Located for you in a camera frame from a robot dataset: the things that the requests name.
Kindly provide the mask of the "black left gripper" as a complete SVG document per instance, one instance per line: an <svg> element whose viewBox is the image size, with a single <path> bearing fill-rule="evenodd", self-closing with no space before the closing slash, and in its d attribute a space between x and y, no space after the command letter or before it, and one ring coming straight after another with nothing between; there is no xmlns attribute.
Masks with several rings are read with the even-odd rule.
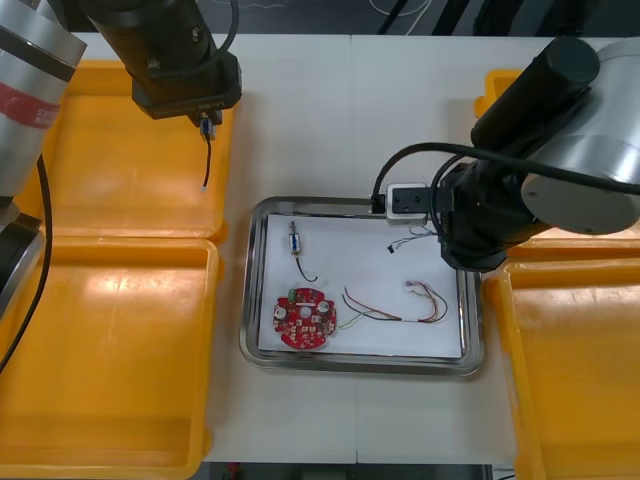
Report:
<svg viewBox="0 0 640 480"><path fill-rule="evenodd" d="M229 52L192 70L176 74L150 70L146 79L132 78L132 99L150 118L185 116L196 127L204 115L221 125L221 111L232 109L241 96L241 67Z"/></svg>

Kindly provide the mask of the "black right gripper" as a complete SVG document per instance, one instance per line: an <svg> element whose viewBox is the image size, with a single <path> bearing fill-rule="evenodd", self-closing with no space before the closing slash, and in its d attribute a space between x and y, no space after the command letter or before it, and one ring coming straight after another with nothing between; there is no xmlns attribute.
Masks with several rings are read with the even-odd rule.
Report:
<svg viewBox="0 0 640 480"><path fill-rule="evenodd" d="M506 258L505 242L490 231L500 219L487 199L490 186L476 164L447 164L432 180L431 220L441 256L458 270L488 273Z"/></svg>

